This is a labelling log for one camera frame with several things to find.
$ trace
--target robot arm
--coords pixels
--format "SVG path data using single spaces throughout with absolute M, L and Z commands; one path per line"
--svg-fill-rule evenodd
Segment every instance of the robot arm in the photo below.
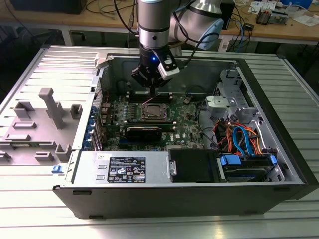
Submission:
M 179 73 L 168 46 L 169 41 L 197 45 L 206 34 L 221 31 L 223 20 L 220 19 L 220 2 L 221 0 L 138 0 L 140 63 L 132 71 L 132 77 L 142 86 L 150 88 L 151 95 L 154 95 L 155 88 L 165 85 Z M 175 11 L 178 11 L 178 21 L 184 32 L 171 16 Z M 205 38 L 199 48 L 208 49 L 215 38 Z

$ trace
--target slotted metal surface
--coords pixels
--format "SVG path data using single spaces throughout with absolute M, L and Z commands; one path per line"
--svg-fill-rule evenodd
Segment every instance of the slotted metal surface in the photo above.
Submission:
M 40 53 L 38 61 L 30 66 L 31 70 L 17 88 L 16 96 L 38 101 L 33 95 L 37 94 L 39 87 L 50 85 L 54 79 L 59 84 L 54 88 L 56 97 L 62 97 L 64 105 L 81 102 L 83 98 L 80 95 L 89 90 L 95 75 L 96 53 L 108 51 L 128 54 L 128 50 L 119 48 L 51 47 Z M 233 54 L 200 52 L 197 56 L 229 58 Z M 311 90 L 277 56 L 236 56 L 246 59 L 319 179 L 319 107 Z M 70 94 L 74 97 L 63 97 Z M 1 112 L 2 129 L 9 123 L 9 120 L 2 121 L 4 114 L 8 118 L 15 115 L 11 107 L 16 102 L 16 96 L 9 99 L 7 107 Z M 319 190 L 301 200 L 283 202 L 266 214 L 257 216 L 80 220 L 51 192 L 52 185 L 58 184 L 63 177 L 52 176 L 50 171 L 50 166 L 0 166 L 1 238 L 319 238 Z M 138 210 L 143 205 L 135 206 Z

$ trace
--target power supply label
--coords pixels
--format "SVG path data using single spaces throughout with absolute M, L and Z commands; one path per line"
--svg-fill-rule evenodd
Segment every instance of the power supply label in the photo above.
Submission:
M 145 157 L 111 157 L 109 183 L 145 183 Z

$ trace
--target workbench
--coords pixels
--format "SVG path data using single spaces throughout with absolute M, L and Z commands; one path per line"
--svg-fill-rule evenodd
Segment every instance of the workbench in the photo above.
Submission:
M 137 49 L 51 46 L 40 49 L 0 105 L 0 137 L 15 117 L 18 100 L 46 108 L 39 89 L 52 87 L 64 108 L 83 104 L 97 74 L 97 54 L 138 54 Z M 189 56 L 191 51 L 183 51 Z M 197 52 L 248 64 L 314 175 L 319 179 L 319 97 L 286 59 L 276 55 Z M 264 215 L 81 220 L 52 192 L 63 176 L 49 165 L 0 165 L 1 238 L 318 238 L 319 190 L 285 201 Z
M 112 0 L 100 0 L 101 5 L 113 4 Z M 132 1 L 122 2 L 119 8 L 131 5 Z M 62 31 L 66 45 L 74 45 L 71 31 L 98 31 L 98 32 L 121 32 L 127 33 L 120 19 L 111 19 L 101 14 L 92 13 L 84 9 L 80 15 L 71 15 L 64 13 L 51 12 L 32 12 L 32 11 L 15 11 L 10 4 L 13 14 L 26 27 L 58 29 Z M 92 11 L 99 11 L 97 2 L 89 6 Z M 104 10 L 113 10 L 112 6 Z M 307 44 L 315 45 L 319 41 L 319 24 L 308 27 L 292 19 L 289 19 L 287 25 L 259 25 L 256 24 L 255 14 L 248 13 L 248 7 L 238 7 L 240 15 L 245 22 L 255 25 L 251 41 L 277 42 L 290 44 Z M 310 7 L 311 11 L 319 11 L 319 6 L 314 4 Z M 121 10 L 123 19 L 128 22 L 132 8 L 128 7 Z M 0 0 L 0 25 L 17 27 L 21 26 L 13 16 L 8 12 L 4 0 Z M 229 41 L 235 39 L 239 33 L 236 23 L 231 21 L 227 30 L 222 30 L 220 38 L 222 39 L 219 51 L 226 51 Z

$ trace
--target wooden desk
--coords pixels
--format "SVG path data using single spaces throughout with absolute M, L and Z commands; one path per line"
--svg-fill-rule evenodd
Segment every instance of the wooden desk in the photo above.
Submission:
M 309 27 L 289 18 L 287 25 L 267 24 L 260 25 L 256 23 L 256 14 L 249 13 L 248 6 L 237 7 L 240 15 L 244 18 L 246 23 L 255 25 L 251 41 L 264 41 L 264 42 L 278 42 L 278 43 L 291 43 L 291 44 L 307 44 L 315 45 L 319 41 L 319 24 Z M 311 4 L 310 11 L 319 11 L 319 6 Z M 313 12 L 308 12 L 307 15 L 312 16 Z M 234 39 L 239 30 L 236 27 L 236 22 L 231 21 L 227 30 L 221 32 L 222 43 L 221 48 L 226 48 L 231 39 Z
M 100 0 L 101 5 L 112 4 L 112 0 Z M 119 7 L 129 6 L 131 0 L 123 1 Z M 15 11 L 11 4 L 10 9 L 15 16 L 23 22 L 26 27 L 31 28 L 50 28 L 59 29 L 62 31 L 66 45 L 73 45 L 70 31 L 100 31 L 100 32 L 127 32 L 116 14 L 115 19 L 105 17 L 101 14 L 92 13 L 84 9 L 80 15 L 72 15 L 65 13 L 51 12 L 33 12 L 33 11 Z M 90 10 L 99 11 L 97 2 L 89 6 Z M 113 10 L 114 7 L 109 6 L 105 10 Z M 248 14 L 248 7 L 238 7 L 240 15 L 247 23 L 255 25 L 252 41 L 279 42 L 292 44 L 317 44 L 319 41 L 319 24 L 308 27 L 289 19 L 287 25 L 259 25 L 256 24 L 255 14 Z M 123 19 L 128 22 L 131 14 L 131 7 L 121 10 Z M 310 10 L 319 11 L 319 6 L 311 5 Z M 0 22 L 2 25 L 20 26 L 20 24 L 12 17 L 6 9 L 4 0 L 0 0 Z M 231 21 L 227 30 L 221 32 L 220 51 L 225 51 L 229 41 L 235 38 L 239 30 L 235 26 L 235 22 Z

